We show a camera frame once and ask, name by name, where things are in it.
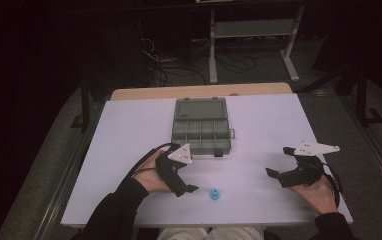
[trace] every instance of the blue object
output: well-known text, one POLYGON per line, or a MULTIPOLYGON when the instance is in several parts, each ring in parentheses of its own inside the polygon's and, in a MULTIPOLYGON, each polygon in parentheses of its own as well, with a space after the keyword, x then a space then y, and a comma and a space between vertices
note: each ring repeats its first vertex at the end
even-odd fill
POLYGON ((213 188, 210 192, 210 198, 213 200, 218 200, 220 197, 219 189, 213 188))

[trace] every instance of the gray plastic organizer box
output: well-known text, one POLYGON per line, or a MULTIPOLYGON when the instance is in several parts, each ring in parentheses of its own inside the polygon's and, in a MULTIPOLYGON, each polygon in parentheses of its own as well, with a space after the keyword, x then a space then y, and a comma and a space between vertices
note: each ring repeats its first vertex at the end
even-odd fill
POLYGON ((225 98, 176 100, 172 142, 189 143, 193 155, 229 154, 231 139, 225 98))

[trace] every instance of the black sleeve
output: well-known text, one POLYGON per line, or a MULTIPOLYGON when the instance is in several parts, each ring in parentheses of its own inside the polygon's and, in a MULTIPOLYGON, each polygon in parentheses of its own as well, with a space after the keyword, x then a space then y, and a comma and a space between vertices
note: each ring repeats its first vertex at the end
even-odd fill
POLYGON ((315 219, 319 234, 325 240, 353 240, 346 218, 341 213, 326 213, 315 219))
POLYGON ((79 239, 131 239, 138 206, 147 196, 138 181, 127 180, 100 202, 79 239))

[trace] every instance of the hand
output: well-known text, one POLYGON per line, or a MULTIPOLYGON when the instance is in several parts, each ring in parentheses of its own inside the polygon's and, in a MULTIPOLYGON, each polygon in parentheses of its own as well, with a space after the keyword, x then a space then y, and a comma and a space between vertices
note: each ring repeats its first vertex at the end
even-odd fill
POLYGON ((331 183, 324 175, 311 186, 299 185, 289 189, 309 203, 318 214, 338 212, 331 183))
POLYGON ((156 191, 170 191, 170 188, 160 179, 159 174, 156 172, 156 158, 163 153, 163 150, 157 150, 145 160, 141 166, 139 166, 137 172, 133 175, 133 178, 135 178, 135 180, 137 180, 149 193, 156 191))

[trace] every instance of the table surface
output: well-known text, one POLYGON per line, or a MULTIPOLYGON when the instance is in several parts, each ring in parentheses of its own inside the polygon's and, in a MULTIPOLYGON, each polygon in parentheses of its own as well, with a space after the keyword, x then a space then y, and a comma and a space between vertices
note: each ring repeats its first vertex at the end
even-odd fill
MULTIPOLYGON (((151 194, 138 208, 136 226, 313 222, 316 213, 265 172, 265 167, 280 172, 296 167, 294 158, 282 153, 283 147, 296 147, 303 139, 316 142, 297 95, 291 94, 286 84, 206 87, 214 91, 213 94, 204 93, 204 96, 226 98, 230 128, 236 132, 231 153, 222 158, 194 156, 193 163, 181 169, 179 174, 186 184, 200 188, 180 198, 167 192, 151 194), (275 92, 266 90, 271 87, 288 92, 267 94, 275 92), (260 94, 266 95, 257 94, 256 88, 264 89, 260 94), (230 93, 242 96, 228 96, 230 93), (214 187, 220 190, 219 200, 210 199, 209 193, 214 187)), ((123 100, 106 103, 62 224, 83 227, 101 199, 117 188, 136 161, 151 148, 170 141, 178 91, 186 93, 180 94, 181 97, 196 97, 187 92, 190 89, 200 87, 153 89, 157 93, 153 96, 147 92, 151 89, 124 89, 113 93, 113 100, 123 100)), ((200 97, 202 93, 197 91, 196 94, 200 97)), ((343 199, 339 210, 349 222, 353 221, 343 199)))

